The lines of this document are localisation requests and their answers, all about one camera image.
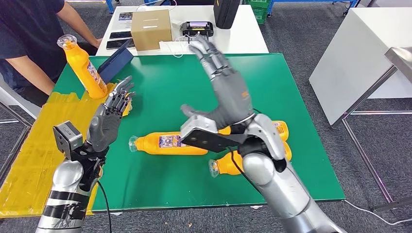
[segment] black case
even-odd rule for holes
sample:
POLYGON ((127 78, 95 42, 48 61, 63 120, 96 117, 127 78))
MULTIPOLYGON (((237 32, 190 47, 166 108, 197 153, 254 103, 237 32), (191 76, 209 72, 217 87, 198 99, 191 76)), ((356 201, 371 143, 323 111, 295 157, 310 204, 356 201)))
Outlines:
POLYGON ((239 0, 215 0, 213 12, 215 14, 216 27, 230 29, 238 11, 239 0))

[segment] black t-shirt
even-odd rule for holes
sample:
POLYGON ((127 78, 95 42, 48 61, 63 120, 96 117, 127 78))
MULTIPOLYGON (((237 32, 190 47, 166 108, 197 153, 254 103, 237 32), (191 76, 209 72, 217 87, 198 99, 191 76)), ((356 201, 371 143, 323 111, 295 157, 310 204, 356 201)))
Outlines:
POLYGON ((59 77, 66 57, 56 42, 63 35, 56 13, 64 0, 0 0, 0 73, 19 92, 32 85, 5 59, 27 55, 52 80, 59 77))

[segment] smartphone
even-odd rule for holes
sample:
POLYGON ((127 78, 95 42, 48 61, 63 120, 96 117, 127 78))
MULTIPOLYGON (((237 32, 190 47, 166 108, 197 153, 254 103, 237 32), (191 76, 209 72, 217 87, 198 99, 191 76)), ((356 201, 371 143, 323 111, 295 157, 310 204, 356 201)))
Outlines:
POLYGON ((116 32, 110 34, 110 39, 118 39, 118 38, 129 38, 132 37, 130 31, 127 32, 116 32))
MULTIPOLYGON (((107 42, 106 49, 108 50, 113 50, 113 49, 118 49, 120 48, 128 39, 125 40, 111 40, 107 42)), ((128 48, 134 47, 135 44, 133 43, 133 40, 130 42, 130 44, 127 46, 128 48)))

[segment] silver robotic arm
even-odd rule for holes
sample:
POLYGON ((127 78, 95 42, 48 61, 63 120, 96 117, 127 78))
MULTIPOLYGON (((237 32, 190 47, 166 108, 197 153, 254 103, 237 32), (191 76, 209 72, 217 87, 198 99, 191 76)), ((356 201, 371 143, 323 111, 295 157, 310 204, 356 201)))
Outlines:
POLYGON ((207 54, 193 46, 208 74, 219 106, 210 113, 182 105, 189 119, 181 127, 182 142, 220 152, 238 147, 246 178, 265 198, 288 233, 346 233, 315 203, 292 165, 285 159, 283 143, 272 120, 253 112, 241 75, 208 41, 199 38, 207 54), (231 135, 218 129, 231 126, 231 135))
POLYGON ((53 184, 36 233, 80 233, 91 191, 100 177, 109 145, 117 138, 122 113, 134 93, 129 76, 119 82, 101 104, 82 134, 66 121, 53 127, 64 161, 56 168, 53 184))

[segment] gray carpet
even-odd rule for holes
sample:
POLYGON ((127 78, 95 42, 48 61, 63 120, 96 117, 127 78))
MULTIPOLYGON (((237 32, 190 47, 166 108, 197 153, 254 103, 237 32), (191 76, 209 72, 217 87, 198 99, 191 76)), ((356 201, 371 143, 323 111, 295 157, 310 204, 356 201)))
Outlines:
MULTIPOLYGON (((121 0, 122 5, 140 1, 121 0)), ((101 3, 73 3, 96 36, 102 37, 111 15, 101 3)), ((384 198, 368 173, 349 135, 340 125, 331 129, 308 82, 309 76, 342 22, 342 3, 279 3, 274 15, 261 26, 270 52, 281 52, 291 69, 302 98, 329 156, 347 199, 370 208, 384 203, 384 198)), ((67 33, 73 33, 63 26, 67 33)), ((411 100, 369 100, 364 109, 410 109, 411 100)), ((412 116, 351 116, 353 127, 365 151, 395 199, 412 195, 410 141, 412 116)), ((13 146, 18 130, 0 126, 0 163, 13 146)), ((342 202, 324 202, 320 207, 338 225, 350 233, 410 233, 412 224, 389 226, 376 217, 342 202)), ((389 221, 412 217, 409 208, 381 213, 389 221)), ((284 232, 278 219, 267 207, 134 211, 112 216, 116 233, 148 232, 284 232)), ((0 232, 33 232, 38 218, 0 220, 0 232)), ((106 214, 88 216, 84 232, 107 232, 106 214)))

